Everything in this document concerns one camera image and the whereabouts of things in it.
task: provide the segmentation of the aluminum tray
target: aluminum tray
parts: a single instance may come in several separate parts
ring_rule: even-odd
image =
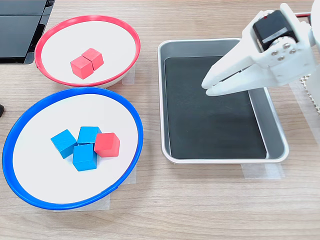
[[[289,146],[275,107],[267,88],[247,91],[249,102],[256,120],[265,148],[263,158],[228,158],[228,157],[174,157],[170,142],[170,127],[168,118],[167,84],[165,61],[169,58],[199,58],[224,56],[240,39],[206,39],[206,40],[169,40],[158,47],[159,68],[159,102],[161,124],[161,149],[165,157],[175,164],[242,164],[242,163],[279,163],[289,154]]]

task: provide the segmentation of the wood grain surface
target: wood grain surface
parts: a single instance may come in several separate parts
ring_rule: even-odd
[[[313,1],[288,1],[294,12]],[[141,39],[135,85],[110,87],[127,98],[144,126],[137,183],[110,195],[110,210],[52,212],[22,201],[0,172],[1,240],[318,240],[320,147],[286,85],[270,89],[290,156],[283,179],[245,179],[240,165],[174,165],[161,153],[157,47],[170,39],[240,37],[260,10],[279,0],[57,1],[46,29],[68,18],[120,18]],[[66,87],[35,64],[0,65],[0,151],[16,120]]]

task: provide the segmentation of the red rim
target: red rim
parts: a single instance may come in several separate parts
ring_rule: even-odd
[[[42,63],[42,59],[41,59],[42,50],[43,50],[44,45],[46,44],[47,40],[52,35],[54,35],[55,33],[59,32],[62,29],[65,29],[65,28],[67,28],[71,25],[74,25],[74,24],[79,24],[79,23],[89,22],[89,21],[108,22],[108,23],[118,25],[118,26],[122,27],[123,29],[127,30],[131,34],[131,36],[133,37],[134,42],[135,42],[135,55],[134,55],[133,61],[124,71],[120,72],[116,76],[113,76],[109,79],[99,81],[99,82],[70,83],[70,82],[65,82],[65,81],[61,81],[61,80],[54,78],[53,76],[51,76],[47,72],[46,68],[44,67],[44,65]],[[98,85],[110,83],[110,82],[116,80],[117,78],[121,77],[122,75],[124,75],[136,63],[136,61],[139,57],[139,54],[140,54],[140,49],[141,49],[141,43],[140,43],[139,36],[138,36],[137,32],[128,23],[126,23],[120,19],[111,17],[111,16],[101,16],[101,15],[77,16],[77,17],[65,20],[65,21],[55,25],[53,28],[49,29],[40,38],[40,40],[38,41],[38,43],[35,47],[34,61],[35,61],[36,67],[40,70],[40,72],[42,72],[43,75],[45,75],[48,79],[51,79],[52,81],[55,81],[56,83],[64,84],[64,85],[68,85],[68,86],[72,86],[72,87],[93,87],[93,86],[98,86]]]

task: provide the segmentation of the wooden block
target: wooden block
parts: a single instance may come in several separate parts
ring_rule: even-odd
[[[78,171],[97,168],[97,154],[93,144],[84,144],[74,147],[72,163]]]
[[[102,54],[93,48],[89,48],[87,51],[85,51],[82,54],[82,57],[85,57],[86,59],[91,61],[93,70],[97,70],[101,67],[102,64],[104,64]]]
[[[74,147],[78,145],[77,140],[74,138],[74,136],[72,136],[68,129],[52,137],[51,141],[63,159],[73,154]]]
[[[75,60],[70,62],[70,64],[72,72],[81,79],[85,79],[94,73],[91,61],[83,56],[77,57]]]
[[[78,136],[78,144],[95,144],[97,134],[100,134],[101,130],[97,126],[82,126],[80,128]]]
[[[95,139],[94,151],[102,158],[119,155],[120,140],[114,132],[98,133]]]

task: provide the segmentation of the black mat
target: black mat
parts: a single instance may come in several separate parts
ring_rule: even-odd
[[[221,57],[165,60],[171,155],[177,159],[264,159],[266,149],[247,91],[209,97],[201,88]]]

